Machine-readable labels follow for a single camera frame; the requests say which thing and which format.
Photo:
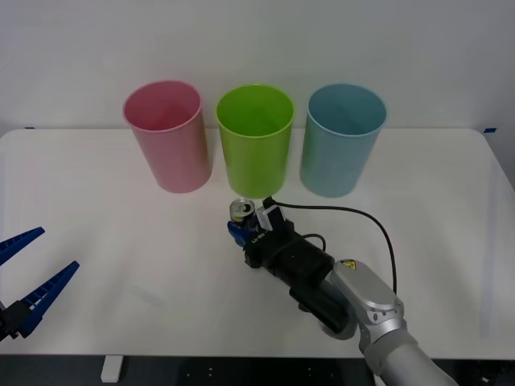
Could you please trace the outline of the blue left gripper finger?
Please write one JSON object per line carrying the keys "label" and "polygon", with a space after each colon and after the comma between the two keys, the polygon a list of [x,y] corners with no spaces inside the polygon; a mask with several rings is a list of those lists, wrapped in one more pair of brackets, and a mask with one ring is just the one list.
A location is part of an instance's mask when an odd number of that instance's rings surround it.
{"label": "blue left gripper finger", "polygon": [[5,264],[9,259],[27,247],[36,238],[42,236],[45,230],[42,227],[13,236],[0,242],[0,265]]}
{"label": "blue left gripper finger", "polygon": [[7,336],[28,337],[79,267],[80,264],[73,261],[26,297],[1,310],[1,340]]}

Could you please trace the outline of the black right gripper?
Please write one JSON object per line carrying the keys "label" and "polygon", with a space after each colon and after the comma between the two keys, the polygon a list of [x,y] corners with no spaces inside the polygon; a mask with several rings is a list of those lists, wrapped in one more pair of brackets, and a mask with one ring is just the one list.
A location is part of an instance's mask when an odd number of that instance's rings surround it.
{"label": "black right gripper", "polygon": [[284,220],[275,230],[265,230],[257,217],[245,225],[229,221],[229,234],[243,248],[245,263],[252,269],[263,268],[277,278],[309,278],[309,235],[295,231]]}

